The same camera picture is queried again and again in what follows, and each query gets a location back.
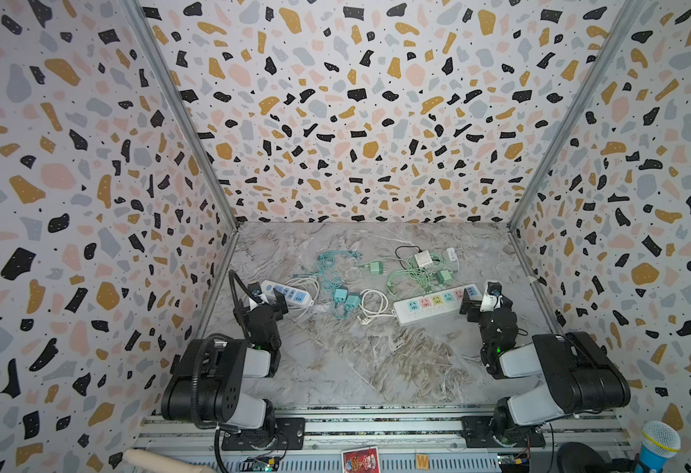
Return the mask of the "light green charger plug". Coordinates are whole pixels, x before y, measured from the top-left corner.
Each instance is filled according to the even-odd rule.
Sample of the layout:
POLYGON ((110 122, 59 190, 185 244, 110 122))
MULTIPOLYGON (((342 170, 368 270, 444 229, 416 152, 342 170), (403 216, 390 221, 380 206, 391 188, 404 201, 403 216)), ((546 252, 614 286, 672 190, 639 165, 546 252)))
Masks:
POLYGON ((384 273, 384 262, 382 260, 372 260, 365 263, 364 268, 371 275, 382 275, 384 273))

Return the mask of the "white square charger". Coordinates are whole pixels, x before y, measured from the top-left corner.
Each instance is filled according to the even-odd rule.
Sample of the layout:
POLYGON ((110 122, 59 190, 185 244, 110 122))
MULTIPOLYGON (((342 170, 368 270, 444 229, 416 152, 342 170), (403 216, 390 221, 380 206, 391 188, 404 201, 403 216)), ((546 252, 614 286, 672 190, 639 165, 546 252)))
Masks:
POLYGON ((411 258, 414 267, 424 269, 433 266, 433 259, 429 251, 424 250, 416 253, 411 258))

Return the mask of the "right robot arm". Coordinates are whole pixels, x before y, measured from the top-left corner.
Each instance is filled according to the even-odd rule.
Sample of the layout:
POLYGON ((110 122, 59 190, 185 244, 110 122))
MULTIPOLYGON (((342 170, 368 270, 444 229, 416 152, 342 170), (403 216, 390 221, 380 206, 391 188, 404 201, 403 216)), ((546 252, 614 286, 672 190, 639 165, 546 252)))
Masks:
POLYGON ((467 289, 460 313, 479 325, 480 359, 488 374, 496 380, 541 379, 525 393, 501 398, 489 416, 464 417, 462 438, 469 449, 544 447, 544 425, 629 404, 628 381, 587 333, 537 334, 518 346, 517 314, 499 283, 481 295, 467 289))

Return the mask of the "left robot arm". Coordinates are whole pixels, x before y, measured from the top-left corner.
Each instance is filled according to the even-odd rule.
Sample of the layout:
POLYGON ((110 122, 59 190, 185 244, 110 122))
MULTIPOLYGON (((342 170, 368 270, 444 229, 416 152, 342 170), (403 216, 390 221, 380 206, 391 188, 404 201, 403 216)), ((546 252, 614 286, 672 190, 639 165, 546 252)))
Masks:
POLYGON ((278 442, 275 408, 270 400, 242 392, 246 378, 272 378, 280 364, 278 322, 288 303, 278 290, 266 294, 258 283, 246 285, 227 273, 232 314, 243 336, 213 333, 191 341, 172 372, 160 412, 167 421, 227 433, 252 449, 278 442))

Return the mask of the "large colourful power strip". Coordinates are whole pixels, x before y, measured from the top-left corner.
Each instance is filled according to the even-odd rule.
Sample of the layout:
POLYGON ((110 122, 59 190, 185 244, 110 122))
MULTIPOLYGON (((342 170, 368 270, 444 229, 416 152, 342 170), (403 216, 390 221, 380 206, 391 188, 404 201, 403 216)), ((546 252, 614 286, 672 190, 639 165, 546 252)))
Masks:
POLYGON ((393 305, 393 315, 401 326, 405 326, 434 317, 459 315, 463 302, 480 302, 482 299, 483 296, 475 284, 459 286, 398 301, 393 305))

